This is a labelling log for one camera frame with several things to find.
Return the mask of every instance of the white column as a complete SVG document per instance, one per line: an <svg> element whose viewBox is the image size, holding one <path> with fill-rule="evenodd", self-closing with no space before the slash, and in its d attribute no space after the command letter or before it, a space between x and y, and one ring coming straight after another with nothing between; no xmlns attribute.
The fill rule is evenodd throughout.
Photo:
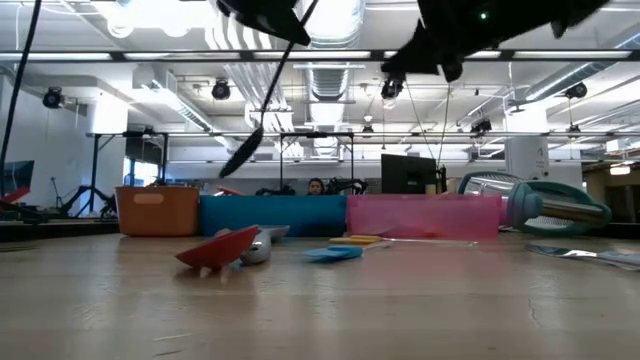
<svg viewBox="0 0 640 360"><path fill-rule="evenodd" d="M549 131L546 109L538 104L505 111L508 132L541 133ZM549 176L549 146L546 137L513 137L505 142L507 172L527 180L545 180Z"/></svg>
<svg viewBox="0 0 640 360"><path fill-rule="evenodd" d="M121 133L127 129L129 106L119 99L105 94L98 98L95 104L87 108L87 118L92 133ZM109 136L103 135L100 145L105 144ZM115 193L115 187L123 184L124 158L126 139L115 137L105 145L98 153L96 171L96 188L106 195ZM82 183L91 184L91 171L93 160L93 139L87 139L85 143L87 159L82 171ZM89 200L89 193L82 196L82 205ZM94 212L103 207L103 202L97 196L94 197Z"/></svg>

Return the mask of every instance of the computer monitor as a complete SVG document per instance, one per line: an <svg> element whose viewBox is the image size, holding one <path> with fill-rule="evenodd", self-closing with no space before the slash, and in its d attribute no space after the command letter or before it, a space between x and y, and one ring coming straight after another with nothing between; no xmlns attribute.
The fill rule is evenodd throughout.
<svg viewBox="0 0 640 360"><path fill-rule="evenodd" d="M31 187L34 164L34 161L13 161L5 163L2 181L4 181L4 189L7 194L11 194L21 187Z"/></svg>
<svg viewBox="0 0 640 360"><path fill-rule="evenodd" d="M383 194L427 194L437 189L434 159L382 154Z"/></svg>

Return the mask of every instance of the blue bin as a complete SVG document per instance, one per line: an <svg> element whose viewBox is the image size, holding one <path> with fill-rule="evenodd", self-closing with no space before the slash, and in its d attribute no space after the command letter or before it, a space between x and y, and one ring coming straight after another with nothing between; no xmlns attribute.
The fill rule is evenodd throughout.
<svg viewBox="0 0 640 360"><path fill-rule="evenodd" d="M224 228L289 225L289 237L336 237L346 230L346 196L201 196L204 236Z"/></svg>

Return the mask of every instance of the orange bin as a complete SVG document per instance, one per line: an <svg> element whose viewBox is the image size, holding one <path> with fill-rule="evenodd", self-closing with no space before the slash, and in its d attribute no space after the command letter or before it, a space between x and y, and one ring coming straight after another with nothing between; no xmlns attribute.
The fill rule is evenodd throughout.
<svg viewBox="0 0 640 360"><path fill-rule="evenodd" d="M120 232L128 236L194 236L197 189L177 186L116 188Z"/></svg>

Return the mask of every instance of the silver cylinder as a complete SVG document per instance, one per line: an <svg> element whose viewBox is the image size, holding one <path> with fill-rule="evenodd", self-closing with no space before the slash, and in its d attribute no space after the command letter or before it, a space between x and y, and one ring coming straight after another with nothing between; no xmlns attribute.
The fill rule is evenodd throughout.
<svg viewBox="0 0 640 360"><path fill-rule="evenodd" d="M465 189L465 193L468 192L477 195L502 195L503 199L505 199L511 193L513 185L514 184L509 181L472 177L469 179L466 187L469 191ZM597 206L545 199L544 197L542 197L541 215L593 224L600 224L604 221L604 213L602 209Z"/></svg>

